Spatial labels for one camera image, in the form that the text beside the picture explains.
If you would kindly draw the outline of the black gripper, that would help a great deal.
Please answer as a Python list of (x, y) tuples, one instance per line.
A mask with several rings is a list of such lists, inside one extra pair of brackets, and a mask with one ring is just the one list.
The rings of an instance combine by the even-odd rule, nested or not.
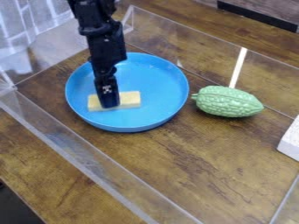
[(89, 62), (95, 73), (95, 88), (104, 109), (120, 104), (116, 64), (127, 59), (120, 21), (112, 18), (115, 0), (67, 0), (79, 22), (79, 34), (87, 38)]

